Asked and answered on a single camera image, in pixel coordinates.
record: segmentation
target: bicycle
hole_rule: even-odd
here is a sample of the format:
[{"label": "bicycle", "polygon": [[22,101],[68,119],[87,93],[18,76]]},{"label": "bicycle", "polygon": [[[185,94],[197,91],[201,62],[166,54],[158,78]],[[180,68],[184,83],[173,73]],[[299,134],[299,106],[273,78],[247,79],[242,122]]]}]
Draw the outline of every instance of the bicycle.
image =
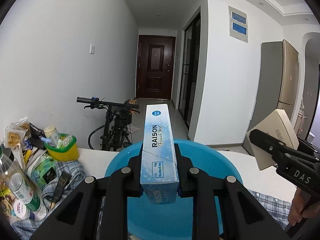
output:
[{"label": "bicycle", "polygon": [[[90,143],[91,136],[102,128],[104,128],[103,135],[100,137],[100,139],[102,139],[102,144],[100,144],[102,151],[110,151],[111,148],[113,151],[117,151],[119,148],[126,148],[132,145],[132,135],[131,141],[128,137],[128,125],[132,122],[131,111],[140,113],[136,110],[139,108],[139,105],[129,104],[129,101],[125,101],[124,104],[104,102],[99,101],[99,98],[96,97],[77,97],[77,102],[89,104],[88,106],[85,106],[84,109],[88,107],[91,109],[107,109],[105,124],[95,129],[88,137],[88,145],[90,149],[94,150]],[[111,127],[111,130],[109,130],[110,123],[112,121],[114,121],[114,125]]]}]

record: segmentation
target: door frame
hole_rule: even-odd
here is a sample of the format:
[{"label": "door frame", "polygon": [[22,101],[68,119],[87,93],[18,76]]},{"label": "door frame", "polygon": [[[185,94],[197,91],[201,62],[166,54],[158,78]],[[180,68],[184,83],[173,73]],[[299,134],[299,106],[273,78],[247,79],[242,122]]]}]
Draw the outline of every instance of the door frame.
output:
[{"label": "door frame", "polygon": [[[194,51],[195,52],[195,48],[196,48],[196,39],[193,39],[193,35],[196,33],[196,23],[197,21],[201,19],[201,12],[199,12],[196,17],[194,17],[191,21],[191,23],[184,29],[184,43],[183,43],[183,57],[182,57],[182,71],[181,71],[181,84],[180,84],[180,94],[179,94],[179,102],[178,102],[178,111],[182,116],[182,119],[186,125],[186,127],[189,130],[189,125],[187,123],[187,117],[188,117],[188,111],[189,111],[189,107],[186,109],[187,106],[189,106],[190,104],[190,97],[186,98],[186,104],[185,104],[185,110],[184,110],[184,114],[182,114],[182,112],[180,111],[180,101],[181,101],[181,89],[182,89],[182,80],[183,80],[183,67],[184,67],[184,56],[185,56],[185,44],[186,44],[186,30],[188,30],[190,27],[191,29],[191,44],[190,44],[190,51]],[[194,59],[195,59],[195,53],[191,53],[190,54],[190,64],[189,64],[189,73],[191,73],[190,76],[191,78],[188,78],[188,83],[187,83],[187,91],[186,93],[190,94],[191,93],[191,85],[192,85],[192,75],[193,75],[193,67],[194,67]]]},{"label": "door frame", "polygon": [[141,38],[142,37],[155,37],[155,38],[173,38],[173,45],[172,45],[172,58],[170,64],[170,94],[167,96],[168,100],[171,100],[172,94],[172,79],[173,79],[173,71],[174,71],[174,56],[175,56],[175,48],[176,48],[176,37],[174,36],[161,36],[161,35],[139,35],[138,38],[138,52],[137,52],[137,66],[136,66],[136,98],[139,98],[139,84],[138,84],[138,75],[139,75],[139,64],[140,64],[140,48],[141,48]]},{"label": "door frame", "polygon": [[320,64],[319,64],[319,82],[318,82],[318,93],[317,93],[317,99],[316,99],[316,106],[315,106],[315,110],[313,111],[313,116],[312,116],[311,123],[310,123],[310,126],[309,126],[309,129],[308,129],[308,132],[307,132],[305,140],[307,140],[307,138],[309,136],[309,133],[310,133],[311,128],[312,128],[313,121],[314,121],[314,119],[316,117],[316,111],[317,111],[317,108],[318,108],[318,101],[319,101],[319,93],[320,93]]}]

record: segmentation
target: blue circular label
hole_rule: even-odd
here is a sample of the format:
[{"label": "blue circular label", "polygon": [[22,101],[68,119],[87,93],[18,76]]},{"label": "blue circular label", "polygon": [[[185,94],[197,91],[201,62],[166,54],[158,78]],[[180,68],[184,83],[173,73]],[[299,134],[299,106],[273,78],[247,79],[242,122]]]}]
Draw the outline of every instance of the blue circular label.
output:
[{"label": "blue circular label", "polygon": [[152,114],[153,114],[153,115],[160,115],[161,112],[160,112],[160,111],[153,111]]}]

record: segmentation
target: clear plastic bottle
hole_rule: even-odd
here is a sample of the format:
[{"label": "clear plastic bottle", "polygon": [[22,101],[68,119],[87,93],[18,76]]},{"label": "clear plastic bottle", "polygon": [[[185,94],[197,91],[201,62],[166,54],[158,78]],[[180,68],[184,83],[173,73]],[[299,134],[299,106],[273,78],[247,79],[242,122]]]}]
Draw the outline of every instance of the clear plastic bottle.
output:
[{"label": "clear plastic bottle", "polygon": [[44,203],[30,186],[28,178],[12,153],[8,157],[0,152],[0,177],[11,192],[35,214],[35,220],[45,218],[47,210]]}]

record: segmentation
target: light switch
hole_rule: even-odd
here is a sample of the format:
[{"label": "light switch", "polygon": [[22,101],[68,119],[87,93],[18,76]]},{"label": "light switch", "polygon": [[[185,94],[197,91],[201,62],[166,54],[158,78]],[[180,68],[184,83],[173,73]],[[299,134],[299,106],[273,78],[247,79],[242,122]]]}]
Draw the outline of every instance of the light switch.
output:
[{"label": "light switch", "polygon": [[90,54],[94,54],[95,46],[90,45]]}]

